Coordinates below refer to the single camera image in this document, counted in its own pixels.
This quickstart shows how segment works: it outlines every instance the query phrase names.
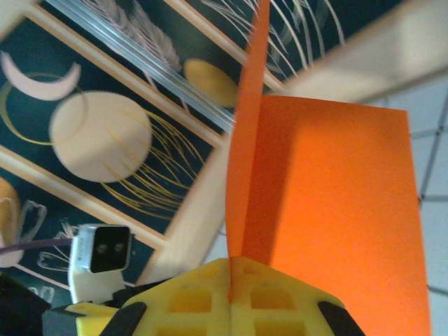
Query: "gold arc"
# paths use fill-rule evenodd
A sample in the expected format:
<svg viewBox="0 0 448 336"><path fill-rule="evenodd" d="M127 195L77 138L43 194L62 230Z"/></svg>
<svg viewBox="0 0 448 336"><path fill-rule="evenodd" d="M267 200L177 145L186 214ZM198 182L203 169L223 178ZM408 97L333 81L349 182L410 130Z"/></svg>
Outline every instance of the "gold arc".
<svg viewBox="0 0 448 336"><path fill-rule="evenodd" d="M39 76L46 76L49 78L61 78L62 76L58 76L58 75L53 75L51 73L26 73L25 74L27 77L33 78L33 77L39 77ZM62 141L58 141L58 142L53 142L53 141L38 141L38 140L33 140L30 138L27 138L26 136L23 136L15 127L14 124L12 123L11 119L9 118L9 114L8 114L8 109L6 107L6 100L8 99L9 94L11 93L11 90L13 89L13 85L10 82L6 82L3 87L0 89L0 116L3 119L3 122L5 123L5 125L7 126L7 128L19 139L29 142L31 144L36 144L36 145L41 145L41 146L53 146L55 144L63 144L64 142L70 140L71 138L73 138L81 129L81 127L85 124L85 121L87 120L87 113L88 113L88 102L87 99L85 98L83 91L76 86L75 89L78 91L78 93L81 95L81 97L83 98L83 102L84 102L84 107L83 107L83 117L81 119L81 122L79 124L79 126L77 126L77 128L75 129L75 131L73 132L73 134L69 137L67 137L66 139L62 140Z"/></svg>

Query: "white ceiling tile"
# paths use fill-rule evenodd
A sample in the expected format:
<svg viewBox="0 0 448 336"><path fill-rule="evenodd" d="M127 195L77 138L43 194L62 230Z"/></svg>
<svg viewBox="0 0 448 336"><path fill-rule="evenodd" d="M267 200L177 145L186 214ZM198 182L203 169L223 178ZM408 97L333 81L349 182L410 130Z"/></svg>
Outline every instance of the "white ceiling tile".
<svg viewBox="0 0 448 336"><path fill-rule="evenodd" d="M224 222L223 227L221 228L220 232L221 232L223 235L226 235L226 233L225 233L225 222Z"/></svg>
<svg viewBox="0 0 448 336"><path fill-rule="evenodd" d="M425 194L448 195L448 134L443 134L440 140Z"/></svg>
<svg viewBox="0 0 448 336"><path fill-rule="evenodd" d="M389 96L388 107L409 112L411 133L434 130L448 93L448 76Z"/></svg>
<svg viewBox="0 0 448 336"><path fill-rule="evenodd" d="M448 335L448 297L429 293L432 336Z"/></svg>
<svg viewBox="0 0 448 336"><path fill-rule="evenodd" d="M434 136L412 140L411 142L412 156L414 158L415 178L419 193L426 173L426 168L428 166L429 155L431 154L433 143Z"/></svg>
<svg viewBox="0 0 448 336"><path fill-rule="evenodd" d="M428 283L445 290L448 290L447 219L448 203L423 202L421 222Z"/></svg>
<svg viewBox="0 0 448 336"><path fill-rule="evenodd" d="M227 239L225 236L220 234L218 235L218 238L216 238L216 241L214 242L213 246L211 247L209 255L205 259L204 263L210 263L212 260L227 257L228 257Z"/></svg>

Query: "camera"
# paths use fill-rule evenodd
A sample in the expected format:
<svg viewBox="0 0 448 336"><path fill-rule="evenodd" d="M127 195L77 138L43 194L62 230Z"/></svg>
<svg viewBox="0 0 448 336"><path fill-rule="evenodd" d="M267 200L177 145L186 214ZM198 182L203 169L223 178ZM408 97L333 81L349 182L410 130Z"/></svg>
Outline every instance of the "camera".
<svg viewBox="0 0 448 336"><path fill-rule="evenodd" d="M81 225L76 238L75 267L90 273L123 270L129 264L131 242L127 226Z"/></svg>

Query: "yellow oval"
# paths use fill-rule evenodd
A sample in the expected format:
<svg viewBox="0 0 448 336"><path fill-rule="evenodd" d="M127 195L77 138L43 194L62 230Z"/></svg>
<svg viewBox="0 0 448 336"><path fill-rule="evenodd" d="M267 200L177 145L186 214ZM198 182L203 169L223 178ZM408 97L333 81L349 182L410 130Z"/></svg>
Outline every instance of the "yellow oval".
<svg viewBox="0 0 448 336"><path fill-rule="evenodd" d="M235 107L238 86L222 70L200 59L187 59L183 65L187 81L224 107Z"/></svg>
<svg viewBox="0 0 448 336"><path fill-rule="evenodd" d="M0 235L5 246L10 246L18 234L20 215L19 197L4 179L0 178Z"/></svg>

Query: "square hole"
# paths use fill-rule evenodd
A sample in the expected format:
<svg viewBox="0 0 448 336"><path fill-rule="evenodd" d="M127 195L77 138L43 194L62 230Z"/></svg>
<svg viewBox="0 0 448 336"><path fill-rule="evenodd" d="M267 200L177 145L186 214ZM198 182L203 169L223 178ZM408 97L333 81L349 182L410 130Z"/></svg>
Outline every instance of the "square hole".
<svg viewBox="0 0 448 336"><path fill-rule="evenodd" d="M307 336L297 321L255 321L255 336Z"/></svg>
<svg viewBox="0 0 448 336"><path fill-rule="evenodd" d="M165 327L160 328L157 336L207 336L205 327Z"/></svg>
<svg viewBox="0 0 448 336"><path fill-rule="evenodd" d="M179 290L169 306L170 313L208 313L211 311L211 293L203 288Z"/></svg>
<svg viewBox="0 0 448 336"><path fill-rule="evenodd" d="M251 306L253 309L295 309L293 299L286 290L268 286L252 290Z"/></svg>

